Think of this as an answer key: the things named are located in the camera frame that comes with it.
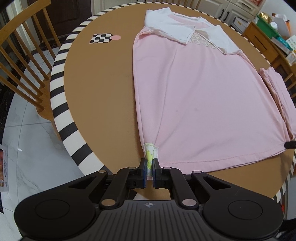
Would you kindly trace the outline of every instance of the marble floor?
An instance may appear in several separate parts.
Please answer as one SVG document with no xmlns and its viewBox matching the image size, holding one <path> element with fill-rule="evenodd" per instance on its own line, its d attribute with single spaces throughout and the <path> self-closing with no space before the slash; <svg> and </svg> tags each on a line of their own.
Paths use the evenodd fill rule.
<svg viewBox="0 0 296 241">
<path fill-rule="evenodd" d="M 48 50 L 44 54 L 53 65 L 54 60 Z M 35 54 L 34 57 L 48 73 L 41 56 Z M 43 79 L 34 64 L 30 62 L 29 65 Z M 27 70 L 25 74 L 34 80 Z M 51 123 L 40 117 L 36 108 L 17 94 L 8 112 L 2 144 L 8 147 L 9 192 L 1 192 L 4 214 L 0 213 L 0 241 L 17 241 L 21 238 L 13 218 L 17 204 L 28 196 L 70 182 L 83 174 L 57 138 Z"/>
</svg>

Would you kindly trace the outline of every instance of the checkered pattern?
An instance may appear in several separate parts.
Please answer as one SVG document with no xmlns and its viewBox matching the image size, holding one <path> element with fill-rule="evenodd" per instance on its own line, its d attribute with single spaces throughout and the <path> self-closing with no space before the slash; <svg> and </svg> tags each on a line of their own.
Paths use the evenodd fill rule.
<svg viewBox="0 0 296 241">
<path fill-rule="evenodd" d="M 111 36 L 113 36 L 113 34 L 94 34 L 90 44 L 109 43 L 112 40 L 110 39 Z"/>
</svg>

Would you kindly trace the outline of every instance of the wooden drawer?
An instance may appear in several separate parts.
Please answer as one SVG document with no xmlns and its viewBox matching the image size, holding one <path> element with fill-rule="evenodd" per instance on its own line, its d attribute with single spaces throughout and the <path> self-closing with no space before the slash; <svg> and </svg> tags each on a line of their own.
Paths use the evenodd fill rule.
<svg viewBox="0 0 296 241">
<path fill-rule="evenodd" d="M 264 54 L 269 62 L 273 62 L 278 52 L 274 49 L 273 45 L 265 34 L 261 33 L 255 26 L 251 25 L 246 29 L 243 36 L 249 39 L 259 51 Z"/>
<path fill-rule="evenodd" d="M 231 2 L 253 16 L 259 12 L 259 8 L 249 0 L 231 0 Z"/>
</svg>

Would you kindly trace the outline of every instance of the black and white striped border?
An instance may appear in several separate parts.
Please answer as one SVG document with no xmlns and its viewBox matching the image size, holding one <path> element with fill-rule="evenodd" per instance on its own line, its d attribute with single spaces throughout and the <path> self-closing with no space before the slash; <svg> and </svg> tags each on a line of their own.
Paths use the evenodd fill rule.
<svg viewBox="0 0 296 241">
<path fill-rule="evenodd" d="M 74 162 L 78 165 L 79 169 L 82 171 L 84 175 L 88 175 L 90 173 L 93 173 L 97 170 L 106 170 L 111 174 L 111 171 L 104 166 L 104 164 L 98 159 L 98 157 L 94 154 L 94 152 L 90 149 L 88 144 L 83 139 L 82 135 L 80 134 L 77 126 L 75 125 L 75 122 L 72 118 L 72 115 L 70 113 L 66 95 L 65 95 L 65 89 L 64 89 L 64 67 L 65 67 L 65 61 L 67 54 L 69 52 L 69 49 L 74 42 L 77 35 L 93 20 L 98 18 L 99 16 L 110 12 L 112 10 L 127 7 L 131 5 L 136 4 L 167 4 L 167 5 L 175 5 L 184 7 L 182 5 L 177 5 L 174 3 L 160 3 L 160 2 L 135 2 L 135 3 L 128 3 L 128 4 L 122 4 L 119 6 L 115 6 L 109 9 L 106 9 L 98 14 L 95 14 L 88 18 L 86 21 L 82 22 L 79 27 L 75 28 L 73 32 L 67 37 L 61 48 L 59 49 L 59 52 L 54 60 L 54 65 L 52 68 L 52 75 L 50 80 L 50 102 L 52 106 L 52 112 L 54 115 L 54 122 L 56 124 L 57 130 L 61 136 L 61 139 L 65 145 L 66 150 L 71 155 Z M 196 12 L 201 12 L 197 9 L 185 7 L 188 9 L 192 9 Z M 218 20 L 219 22 L 222 22 L 220 19 L 217 19 L 207 13 L 201 12 L 211 18 L 214 18 Z M 239 35 L 242 35 L 239 33 L 236 29 L 233 27 L 230 27 L 234 31 L 236 31 Z M 244 37 L 252 46 L 254 46 L 253 43 L 251 43 L 246 37 Z M 286 188 L 288 186 L 289 181 L 291 180 L 291 177 L 293 175 L 294 167 L 295 167 L 295 155 L 293 157 L 293 164 L 291 166 L 291 170 L 288 174 L 288 177 L 281 187 L 281 189 L 278 191 L 278 193 L 274 196 L 274 200 L 279 202 L 281 197 L 286 191 Z"/>
</svg>

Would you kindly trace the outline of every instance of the green basket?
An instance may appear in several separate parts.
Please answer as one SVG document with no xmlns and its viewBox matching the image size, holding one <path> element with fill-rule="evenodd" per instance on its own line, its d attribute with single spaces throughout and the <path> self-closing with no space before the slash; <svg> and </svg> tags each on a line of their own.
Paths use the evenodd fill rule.
<svg viewBox="0 0 296 241">
<path fill-rule="evenodd" d="M 260 16 L 258 16 L 257 26 L 271 39 L 272 37 L 281 36 L 277 31 L 275 31 L 267 22 L 265 22 Z"/>
</svg>

